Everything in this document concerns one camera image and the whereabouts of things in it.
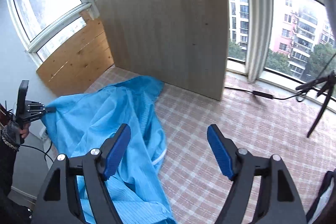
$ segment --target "tree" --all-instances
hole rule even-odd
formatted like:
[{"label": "tree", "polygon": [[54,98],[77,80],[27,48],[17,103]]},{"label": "tree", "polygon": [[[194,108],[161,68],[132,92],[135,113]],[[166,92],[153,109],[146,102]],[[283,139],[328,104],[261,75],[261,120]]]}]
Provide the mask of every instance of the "tree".
[{"label": "tree", "polygon": [[245,53],[242,52],[242,48],[236,44],[234,40],[229,40],[229,57],[233,57],[240,60],[245,60]]},{"label": "tree", "polygon": [[[313,52],[307,61],[306,69],[302,75],[302,80],[308,82],[315,79],[335,52],[336,50],[329,43],[314,46]],[[335,68],[336,59],[334,58],[322,75],[328,75],[330,71]]]},{"label": "tree", "polygon": [[288,66],[288,57],[285,54],[273,52],[270,49],[268,49],[266,68],[277,70],[288,75],[292,74]]}]

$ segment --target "black cable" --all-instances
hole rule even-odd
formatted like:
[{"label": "black cable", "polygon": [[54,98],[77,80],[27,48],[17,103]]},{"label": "black cable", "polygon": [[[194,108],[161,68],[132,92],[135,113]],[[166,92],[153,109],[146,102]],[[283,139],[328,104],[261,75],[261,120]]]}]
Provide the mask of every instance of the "black cable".
[{"label": "black cable", "polygon": [[268,99],[287,100],[287,99],[296,97],[296,101],[299,102],[299,103],[303,102],[306,99],[306,95],[307,95],[307,92],[305,92],[305,93],[298,92],[298,94],[292,95],[292,96],[287,97],[287,98],[277,98],[277,97],[274,97],[271,94],[260,92],[260,91],[257,91],[257,90],[250,91],[250,90],[243,90],[243,89],[232,88],[232,87],[229,87],[229,86],[224,86],[224,88],[225,89],[229,89],[229,90],[244,91],[244,92],[252,93],[255,96],[260,96],[260,97],[264,97],[264,98],[268,98]]},{"label": "black cable", "polygon": [[48,152],[50,151],[51,147],[53,146],[53,142],[50,140],[50,146],[48,148],[48,150],[46,151],[46,153],[44,154],[44,160],[47,161],[47,159],[45,158],[46,154],[48,154]]},{"label": "black cable", "polygon": [[42,152],[42,153],[44,154],[44,156],[48,156],[48,158],[50,158],[50,160],[51,160],[52,162],[54,162],[53,159],[52,159],[46,152],[43,152],[41,149],[38,149],[38,148],[36,148],[36,147],[34,147],[34,146],[30,146],[30,145],[20,144],[20,143],[17,143],[17,142],[14,142],[14,143],[15,143],[16,145],[19,145],[19,146],[29,147],[29,148],[33,148],[33,149],[35,149],[35,150],[38,150],[38,151]]}]

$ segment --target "wooden board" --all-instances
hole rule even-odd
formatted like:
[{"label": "wooden board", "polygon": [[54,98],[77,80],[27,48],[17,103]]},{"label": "wooden board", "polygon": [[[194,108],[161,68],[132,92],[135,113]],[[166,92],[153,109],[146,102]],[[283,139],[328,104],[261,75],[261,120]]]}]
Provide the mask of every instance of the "wooden board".
[{"label": "wooden board", "polygon": [[228,0],[97,0],[115,65],[221,99]]},{"label": "wooden board", "polygon": [[64,42],[38,68],[37,74],[58,96],[83,93],[111,65],[113,58],[99,19]]}]

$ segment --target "hand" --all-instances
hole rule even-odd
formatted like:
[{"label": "hand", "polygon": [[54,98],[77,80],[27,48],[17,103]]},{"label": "hand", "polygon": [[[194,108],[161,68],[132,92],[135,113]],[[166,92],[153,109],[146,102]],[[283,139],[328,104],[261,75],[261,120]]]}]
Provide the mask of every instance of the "hand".
[{"label": "hand", "polygon": [[23,125],[23,129],[20,129],[20,134],[21,134],[21,137],[23,139],[27,138],[28,134],[29,134],[29,127],[30,127],[30,124],[31,123],[25,123]]}]

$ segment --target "blue cloth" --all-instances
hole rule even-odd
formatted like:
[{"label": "blue cloth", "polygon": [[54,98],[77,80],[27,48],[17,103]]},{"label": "blue cloth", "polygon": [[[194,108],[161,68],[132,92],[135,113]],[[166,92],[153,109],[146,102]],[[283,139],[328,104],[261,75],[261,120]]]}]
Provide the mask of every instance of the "blue cloth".
[{"label": "blue cloth", "polygon": [[[117,173],[106,182],[124,224],[176,223],[157,173],[166,152],[165,133],[154,112],[163,83],[139,76],[92,94],[56,99],[56,107],[42,119],[59,153],[85,155],[112,137],[122,123],[131,128],[131,140]],[[95,223],[85,190],[77,177],[85,219]]]}]

